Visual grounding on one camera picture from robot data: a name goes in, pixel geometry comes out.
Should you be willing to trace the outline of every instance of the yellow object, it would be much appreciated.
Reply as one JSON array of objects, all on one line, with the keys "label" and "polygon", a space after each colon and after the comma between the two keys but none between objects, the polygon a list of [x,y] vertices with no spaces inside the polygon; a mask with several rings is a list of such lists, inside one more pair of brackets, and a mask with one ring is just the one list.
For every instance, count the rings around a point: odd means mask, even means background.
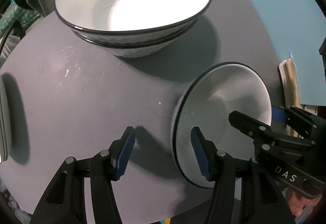
[{"label": "yellow object", "polygon": [[[278,68],[280,70],[283,83],[285,106],[289,108],[291,105],[293,105],[302,109],[299,97],[298,79],[292,58],[282,61]],[[286,128],[286,133],[288,135],[298,137],[298,133],[289,126]]]}]

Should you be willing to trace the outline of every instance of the scratch mark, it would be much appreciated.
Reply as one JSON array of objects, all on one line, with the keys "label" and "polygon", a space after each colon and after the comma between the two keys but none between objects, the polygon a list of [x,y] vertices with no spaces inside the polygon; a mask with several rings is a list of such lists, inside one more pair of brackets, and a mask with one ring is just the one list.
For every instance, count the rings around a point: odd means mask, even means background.
[{"label": "scratch mark", "polygon": [[40,71],[44,71],[44,63],[43,62],[40,64]]},{"label": "scratch mark", "polygon": [[104,73],[102,73],[100,76],[97,76],[96,79],[99,81],[102,78],[103,74]]},{"label": "scratch mark", "polygon": [[114,75],[122,65],[123,65],[123,63],[120,63],[117,67],[115,67],[115,69],[113,70],[112,75]]},{"label": "scratch mark", "polygon": [[78,65],[79,65],[79,63],[78,63],[78,59],[75,59],[75,65],[74,65],[74,68],[77,68]]},{"label": "scratch mark", "polygon": [[60,87],[61,87],[63,90],[65,90],[65,89],[62,87],[62,85],[61,85],[61,83],[60,83],[60,82],[59,82],[58,84],[59,84],[59,86],[60,86]]},{"label": "scratch mark", "polygon": [[162,115],[159,115],[158,113],[156,113],[153,109],[149,109],[150,112],[152,112],[153,114],[157,115],[158,117],[161,117],[161,118],[164,118],[164,119],[171,119],[171,117],[166,117],[166,116],[162,116]]},{"label": "scratch mark", "polygon": [[95,15],[95,17],[97,17],[97,16],[99,16],[99,15],[103,15],[102,12],[103,12],[105,9],[110,8],[110,7],[112,7],[112,6],[116,6],[116,5],[117,5],[117,4],[112,4],[112,5],[109,5],[109,6],[105,7],[105,8],[103,8],[102,10],[98,11],[98,13]]}]

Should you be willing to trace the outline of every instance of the gray table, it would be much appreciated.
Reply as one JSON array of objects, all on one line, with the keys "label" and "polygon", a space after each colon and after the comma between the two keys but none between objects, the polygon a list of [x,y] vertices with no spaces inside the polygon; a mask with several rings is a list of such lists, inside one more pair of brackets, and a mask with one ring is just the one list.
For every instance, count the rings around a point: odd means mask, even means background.
[{"label": "gray table", "polygon": [[[113,183],[123,223],[151,223],[196,207],[211,190],[192,186],[178,172],[171,155],[171,117],[190,83],[225,61],[252,67],[272,104],[283,103],[278,59],[249,0],[213,0],[185,35],[137,59],[121,59],[80,40],[50,14],[0,70],[13,135],[0,177],[20,207],[33,213],[66,157],[92,157],[131,125],[137,142],[126,174]],[[85,196],[92,223],[88,185]]]}]

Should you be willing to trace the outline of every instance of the screw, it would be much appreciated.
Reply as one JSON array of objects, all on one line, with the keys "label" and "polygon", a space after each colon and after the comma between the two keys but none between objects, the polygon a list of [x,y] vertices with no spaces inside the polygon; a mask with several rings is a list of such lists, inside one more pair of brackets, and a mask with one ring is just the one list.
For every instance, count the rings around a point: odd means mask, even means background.
[{"label": "screw", "polygon": [[216,152],[217,155],[221,156],[221,157],[224,157],[226,155],[226,152],[224,150],[218,150]]},{"label": "screw", "polygon": [[68,157],[67,159],[66,159],[66,163],[72,163],[74,161],[74,157]]},{"label": "screw", "polygon": [[254,163],[258,163],[258,160],[257,160],[255,157],[252,157],[252,161],[253,161]]},{"label": "screw", "polygon": [[261,147],[263,148],[263,150],[269,150],[270,149],[270,146],[267,145],[267,144],[263,144]]},{"label": "screw", "polygon": [[100,155],[101,155],[102,157],[105,157],[105,156],[109,155],[109,151],[108,151],[108,150],[102,150],[102,151],[100,152]]}]

